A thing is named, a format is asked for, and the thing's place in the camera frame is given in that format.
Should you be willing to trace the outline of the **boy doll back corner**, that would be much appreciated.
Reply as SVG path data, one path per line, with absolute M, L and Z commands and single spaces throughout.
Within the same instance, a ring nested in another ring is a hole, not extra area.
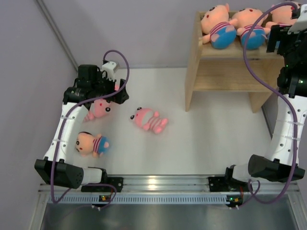
M 297 19 L 292 19 L 293 6 L 285 5 L 271 11 L 272 20 L 265 25 L 266 28 L 271 28 L 274 25 L 291 26 Z

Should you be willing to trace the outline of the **boy doll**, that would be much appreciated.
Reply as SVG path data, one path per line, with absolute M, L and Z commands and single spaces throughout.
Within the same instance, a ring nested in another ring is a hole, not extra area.
M 75 149 L 81 156 L 92 155 L 94 158 L 99 158 L 104 155 L 110 147 L 109 140 L 98 134 L 96 136 L 88 132 L 80 132 L 75 142 Z

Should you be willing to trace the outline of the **boy doll shelved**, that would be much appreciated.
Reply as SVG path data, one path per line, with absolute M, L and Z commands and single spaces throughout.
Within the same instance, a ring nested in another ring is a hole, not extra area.
M 229 18 L 229 4 L 217 5 L 201 19 L 202 43 L 210 43 L 214 49 L 226 49 L 236 37 L 237 19 Z
M 241 45 L 247 41 L 247 50 L 258 49 L 262 46 L 270 33 L 270 29 L 263 27 L 263 21 L 267 15 L 261 19 L 254 29 L 251 30 L 254 22 L 262 15 L 262 11 L 254 8 L 245 8 L 237 11 L 232 19 L 236 19 L 236 33 L 240 37 Z

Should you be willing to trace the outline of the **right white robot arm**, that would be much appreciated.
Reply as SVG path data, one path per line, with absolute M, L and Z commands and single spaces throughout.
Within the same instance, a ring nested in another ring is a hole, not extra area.
M 307 118 L 307 24 L 273 26 L 267 52 L 276 51 L 285 66 L 277 78 L 278 114 L 269 148 L 264 157 L 253 154 L 245 165 L 232 165 L 224 178 L 229 190 L 241 182 L 262 178 L 285 183 L 300 180 L 305 170 L 300 168 L 298 148 Z

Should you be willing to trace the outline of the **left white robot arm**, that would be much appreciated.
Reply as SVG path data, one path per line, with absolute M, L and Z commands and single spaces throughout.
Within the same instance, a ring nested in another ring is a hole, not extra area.
M 99 168 L 82 168 L 73 165 L 77 136 L 82 123 L 98 100 L 117 104 L 124 103 L 129 95 L 126 80 L 117 82 L 115 73 L 118 64 L 104 61 L 102 67 L 80 65 L 74 85 L 68 87 L 63 95 L 62 112 L 56 133 L 43 159 L 35 161 L 35 170 L 49 185 L 77 189 L 92 184 L 97 191 L 108 187 L 106 171 Z

